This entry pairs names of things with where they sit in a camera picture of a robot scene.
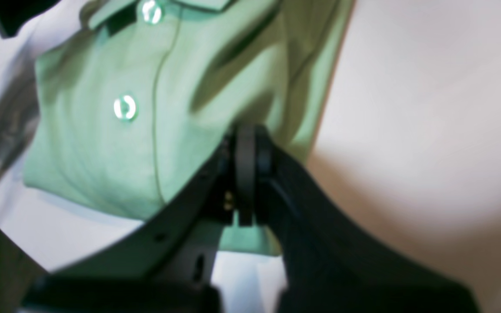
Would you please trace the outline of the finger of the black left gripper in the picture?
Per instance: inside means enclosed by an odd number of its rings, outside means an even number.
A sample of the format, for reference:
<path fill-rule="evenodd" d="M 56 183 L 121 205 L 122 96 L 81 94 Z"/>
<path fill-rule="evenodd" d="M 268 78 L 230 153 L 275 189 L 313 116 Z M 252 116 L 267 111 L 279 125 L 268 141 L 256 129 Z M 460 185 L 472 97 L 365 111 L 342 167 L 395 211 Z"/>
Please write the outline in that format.
<path fill-rule="evenodd" d="M 256 135 L 238 126 L 163 210 L 36 281 L 24 313 L 220 313 L 211 274 L 225 226 L 252 226 Z"/>
<path fill-rule="evenodd" d="M 282 247 L 279 313 L 477 313 L 461 283 L 394 251 L 342 213 L 255 127 L 256 210 Z"/>

